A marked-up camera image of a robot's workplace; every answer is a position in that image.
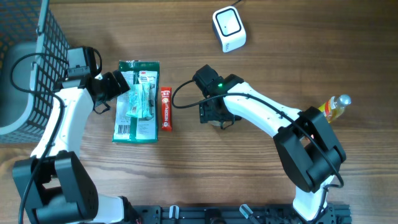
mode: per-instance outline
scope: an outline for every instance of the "wood grain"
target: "wood grain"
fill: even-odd
[[[72,45],[97,48],[104,71],[119,60],[159,60],[160,85],[174,89],[204,64],[234,73],[291,107],[347,93],[353,104],[332,126],[346,153],[345,187],[329,201],[351,205],[354,223],[398,223],[398,3],[246,1],[238,6],[246,45],[224,54],[211,28],[224,1],[54,4]],[[201,99],[197,87],[176,103]],[[157,144],[112,143],[114,108],[91,114],[81,161],[98,191],[135,205],[291,203],[273,140],[247,121],[226,131],[200,124],[198,108],[173,110],[173,132]],[[15,223],[14,161],[35,144],[0,146],[0,223]]]

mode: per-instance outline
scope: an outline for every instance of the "bottle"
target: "bottle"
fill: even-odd
[[[351,97],[344,94],[341,96],[332,96],[326,103],[319,107],[319,110],[325,115],[328,122],[332,122],[340,115],[348,105],[351,104]]]

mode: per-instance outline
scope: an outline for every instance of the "plastic basket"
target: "plastic basket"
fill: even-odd
[[[0,143],[37,142],[53,99],[17,91],[9,81],[10,69],[33,52],[67,59],[69,43],[49,10],[49,0],[2,0],[0,16]],[[14,81],[22,88],[49,91],[66,68],[52,57],[27,58],[14,70]]]

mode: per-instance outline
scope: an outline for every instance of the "red packet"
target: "red packet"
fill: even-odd
[[[160,93],[162,94],[162,130],[172,131],[172,88],[162,87]]]

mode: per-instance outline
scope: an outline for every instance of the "cable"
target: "cable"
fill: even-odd
[[[340,185],[337,185],[337,184],[328,184],[328,185],[326,185],[326,186],[323,187],[324,191],[323,191],[323,194],[322,194],[322,199],[321,199],[320,207],[319,207],[319,209],[318,209],[318,211],[317,211],[317,213],[316,213],[316,215],[315,215],[315,218],[314,218],[313,220],[310,221],[310,223],[315,222],[315,221],[319,218],[319,215],[320,215],[321,212],[322,212],[323,204],[325,203],[326,195],[327,195],[327,193],[328,193],[328,189],[329,189],[330,187],[342,188],[342,187],[344,186],[343,178],[340,176],[340,174],[339,174],[338,171],[336,170],[336,167],[331,163],[329,157],[326,156],[326,154],[323,152],[322,148],[315,142],[315,140],[314,140],[303,128],[301,128],[292,118],[290,118],[289,116],[287,116],[284,112],[278,110],[276,107],[272,106],[270,103],[268,103],[268,102],[266,102],[266,101],[264,101],[264,100],[262,100],[262,99],[260,99],[260,98],[258,98],[258,97],[255,97],[255,96],[252,96],[252,95],[250,95],[250,94],[247,94],[247,93],[226,93],[226,94],[222,94],[222,95],[218,95],[218,96],[212,96],[212,97],[209,97],[209,98],[207,98],[207,99],[201,100],[201,101],[199,101],[199,102],[192,103],[192,104],[190,104],[190,105],[185,105],[185,106],[177,106],[177,105],[175,105],[175,104],[174,104],[174,97],[175,97],[175,94],[179,91],[179,89],[181,89],[183,86],[185,86],[186,84],[191,83],[191,82],[194,82],[194,81],[193,81],[193,80],[189,80],[189,81],[183,83],[182,85],[180,85],[180,86],[174,91],[174,93],[173,93],[173,95],[172,95],[172,105],[173,105],[175,108],[180,108],[180,109],[190,108],[190,107],[192,107],[192,106],[200,105],[200,104],[202,104],[202,103],[206,103],[207,101],[214,100],[214,99],[217,99],[217,98],[223,98],[223,97],[226,97],[226,96],[244,96],[244,97],[246,97],[246,98],[251,98],[251,99],[257,100],[258,102],[260,102],[260,103],[266,105],[267,107],[269,107],[270,109],[274,110],[276,113],[279,113],[283,118],[285,118],[286,120],[288,120],[289,122],[291,122],[292,125],[293,125],[295,128],[297,128],[305,137],[307,137],[307,138],[310,140],[310,142],[315,146],[315,148],[316,148],[316,149],[319,151],[319,153],[322,155],[322,157],[324,158],[324,160],[326,160],[326,163],[327,163],[327,164],[329,165],[329,167],[332,169],[333,174],[337,177],[338,181],[340,182]]]
[[[243,0],[237,0],[234,4],[232,4],[231,6],[235,6],[237,3],[241,2]]]
[[[16,88],[17,90],[22,91],[22,92],[24,92],[24,93],[31,93],[31,94],[34,94],[34,95],[50,95],[50,96],[56,98],[56,99],[60,102],[60,114],[59,114],[59,116],[58,116],[57,122],[55,123],[54,130],[53,130],[53,132],[51,133],[49,142],[48,142],[47,145],[45,146],[45,150],[44,150],[42,156],[40,157],[40,159],[39,159],[39,161],[37,162],[37,164],[36,164],[34,170],[32,171],[32,175],[30,176],[30,179],[29,179],[29,181],[28,181],[28,183],[27,183],[27,185],[26,185],[24,195],[23,195],[22,198],[21,198],[21,204],[19,205],[19,218],[18,218],[18,223],[19,223],[19,224],[23,224],[23,223],[24,223],[24,209],[25,209],[25,204],[26,204],[27,196],[28,196],[28,194],[29,194],[30,187],[32,186],[33,180],[35,179],[35,177],[36,177],[36,175],[37,175],[37,173],[38,173],[38,171],[39,171],[39,169],[40,169],[40,165],[43,163],[43,161],[44,161],[46,155],[47,155],[47,154],[49,153],[49,151],[51,150],[52,143],[53,143],[53,141],[54,141],[54,139],[55,139],[56,133],[57,133],[58,130],[59,130],[59,127],[60,127],[60,125],[61,125],[61,121],[62,121],[62,118],[63,118],[63,114],[64,114],[64,111],[65,111],[65,105],[64,105],[64,103],[63,103],[63,100],[62,100],[59,96],[55,95],[52,91],[45,92],[45,91],[32,91],[32,90],[26,90],[26,89],[23,89],[23,88],[17,86],[17,85],[14,83],[14,80],[13,80],[13,78],[12,78],[12,74],[14,73],[14,69],[17,67],[18,63],[21,62],[22,60],[24,60],[25,58],[28,58],[28,57],[31,57],[31,56],[36,56],[36,55],[52,57],[52,58],[54,58],[54,59],[56,59],[56,60],[59,60],[59,61],[61,61],[61,62],[63,62],[63,63],[69,64],[68,61],[66,61],[66,60],[64,60],[64,59],[62,59],[62,58],[60,58],[60,57],[56,57],[56,56],[54,56],[54,55],[52,55],[52,54],[46,54],[46,53],[32,53],[32,54],[28,54],[28,55],[25,55],[25,56],[21,57],[21,58],[18,59],[18,60],[12,65],[12,67],[11,67],[10,82],[11,82],[11,85],[12,85],[14,88]]]
[[[93,50],[99,57],[99,67],[98,67],[98,74],[97,74],[97,75],[99,75],[102,71],[102,58],[101,58],[101,54],[98,52],[97,49],[93,49]]]

